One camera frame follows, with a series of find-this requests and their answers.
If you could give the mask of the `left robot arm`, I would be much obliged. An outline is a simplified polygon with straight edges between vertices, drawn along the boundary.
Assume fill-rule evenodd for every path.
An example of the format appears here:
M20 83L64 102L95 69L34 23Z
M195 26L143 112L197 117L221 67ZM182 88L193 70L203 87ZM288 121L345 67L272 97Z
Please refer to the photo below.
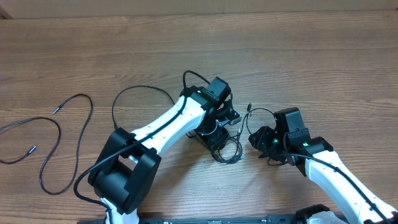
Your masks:
M185 87L162 116L131 132L117 128L108 138L88 183L106 208L105 223L138 223L137 208L148 194L161 155L194 131L215 155L230 139L225 125L240 121L229 85L219 77L207 87Z

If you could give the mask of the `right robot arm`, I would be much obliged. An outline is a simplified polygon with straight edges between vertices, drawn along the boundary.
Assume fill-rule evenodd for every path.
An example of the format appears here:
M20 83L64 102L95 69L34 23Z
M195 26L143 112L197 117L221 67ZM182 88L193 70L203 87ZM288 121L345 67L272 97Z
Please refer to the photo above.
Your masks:
M348 223L397 223L397 210L350 172L323 137L311 137L297 107L273 117L274 128L263 126L249 136L261 157L296 167L330 197Z

